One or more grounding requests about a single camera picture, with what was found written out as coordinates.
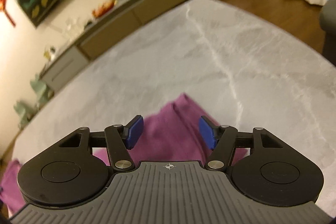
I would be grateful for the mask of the green child chair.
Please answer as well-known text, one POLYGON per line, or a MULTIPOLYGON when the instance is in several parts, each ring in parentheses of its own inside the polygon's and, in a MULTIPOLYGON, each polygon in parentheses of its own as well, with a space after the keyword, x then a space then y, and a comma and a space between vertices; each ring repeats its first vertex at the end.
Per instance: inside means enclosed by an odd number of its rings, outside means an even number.
POLYGON ((30 80, 30 87, 37 97, 35 106, 39 110, 54 96, 54 91, 39 77, 39 74, 30 80))
POLYGON ((37 104, 31 106, 24 101, 17 101, 13 108, 19 117, 18 127, 20 130, 30 123, 39 110, 37 104))

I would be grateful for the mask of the long grey brown sideboard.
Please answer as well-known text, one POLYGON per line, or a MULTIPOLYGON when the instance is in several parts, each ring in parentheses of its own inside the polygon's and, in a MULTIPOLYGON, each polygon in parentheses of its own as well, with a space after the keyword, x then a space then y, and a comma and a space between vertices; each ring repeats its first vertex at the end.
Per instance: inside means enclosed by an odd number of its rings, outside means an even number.
POLYGON ((94 61, 119 41, 140 27, 188 0, 125 0, 95 20, 39 77, 58 92, 91 61, 94 61))

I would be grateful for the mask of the purple knit sweater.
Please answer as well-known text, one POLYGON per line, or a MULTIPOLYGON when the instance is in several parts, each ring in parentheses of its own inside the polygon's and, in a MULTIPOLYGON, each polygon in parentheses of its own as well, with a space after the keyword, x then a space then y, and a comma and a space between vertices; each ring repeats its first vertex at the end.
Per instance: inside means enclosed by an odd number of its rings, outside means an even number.
MULTIPOLYGON (((210 118, 191 97, 182 93, 159 112, 146 117, 141 137, 128 151, 135 166, 143 161, 201 161, 204 164, 212 151, 199 133, 198 121, 203 115, 210 118)), ((9 161, 1 177, 1 206, 4 203, 11 214, 25 205, 17 184, 21 166, 17 159, 9 161)))

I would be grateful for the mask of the yellow small cup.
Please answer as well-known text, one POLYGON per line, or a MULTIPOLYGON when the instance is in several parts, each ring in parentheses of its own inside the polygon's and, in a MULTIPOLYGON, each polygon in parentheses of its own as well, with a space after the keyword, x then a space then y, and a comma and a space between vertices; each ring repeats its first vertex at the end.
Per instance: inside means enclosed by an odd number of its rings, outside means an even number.
POLYGON ((49 49, 46 49, 43 53, 43 56, 48 61, 52 61, 56 56, 56 49, 54 47, 50 47, 49 49))

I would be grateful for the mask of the clear glass cups set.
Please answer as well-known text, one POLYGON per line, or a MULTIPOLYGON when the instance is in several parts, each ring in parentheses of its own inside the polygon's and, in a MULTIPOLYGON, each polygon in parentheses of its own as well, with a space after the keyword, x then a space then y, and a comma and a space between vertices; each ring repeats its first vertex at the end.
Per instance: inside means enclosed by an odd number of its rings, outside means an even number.
POLYGON ((68 18, 66 27, 63 30, 63 35, 67 40, 76 39, 82 32, 78 18, 68 18))

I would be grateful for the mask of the red chinese knot ornament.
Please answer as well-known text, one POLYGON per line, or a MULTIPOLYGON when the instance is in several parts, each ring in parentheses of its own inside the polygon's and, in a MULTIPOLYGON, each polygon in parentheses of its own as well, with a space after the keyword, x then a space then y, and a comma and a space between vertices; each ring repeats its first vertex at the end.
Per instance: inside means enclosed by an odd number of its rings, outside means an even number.
POLYGON ((0 11, 4 13, 7 20, 10 22, 10 24, 13 26, 13 28, 15 28, 16 23, 15 23, 12 16, 9 14, 9 12, 7 10, 7 0, 0 0, 0 11))

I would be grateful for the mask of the green child chair left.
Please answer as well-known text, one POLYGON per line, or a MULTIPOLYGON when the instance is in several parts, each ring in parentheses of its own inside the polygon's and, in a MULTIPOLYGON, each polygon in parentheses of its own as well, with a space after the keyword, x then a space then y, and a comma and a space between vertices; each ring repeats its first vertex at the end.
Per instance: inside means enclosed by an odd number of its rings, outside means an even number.
POLYGON ((31 106, 24 101, 17 101, 13 108, 19 117, 18 127, 20 130, 30 123, 39 110, 37 104, 31 106))

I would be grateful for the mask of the green child chair right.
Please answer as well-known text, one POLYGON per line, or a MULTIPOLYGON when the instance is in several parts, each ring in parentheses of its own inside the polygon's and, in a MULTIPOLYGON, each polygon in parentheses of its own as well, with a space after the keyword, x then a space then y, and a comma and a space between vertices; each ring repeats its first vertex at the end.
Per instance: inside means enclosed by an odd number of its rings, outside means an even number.
POLYGON ((54 96, 54 91, 39 77, 39 74, 30 80, 30 87, 37 97, 35 106, 39 110, 54 96))

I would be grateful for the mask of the red fruit plate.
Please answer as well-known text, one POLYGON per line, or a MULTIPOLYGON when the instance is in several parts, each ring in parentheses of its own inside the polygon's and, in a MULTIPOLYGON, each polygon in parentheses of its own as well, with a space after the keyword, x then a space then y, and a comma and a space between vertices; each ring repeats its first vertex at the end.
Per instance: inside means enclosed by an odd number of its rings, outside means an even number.
POLYGON ((108 11, 112 10, 114 8, 115 4, 116 4, 116 0, 107 0, 101 6, 99 6, 97 9, 94 9, 92 11, 93 17, 96 18, 96 19, 102 17, 108 11))

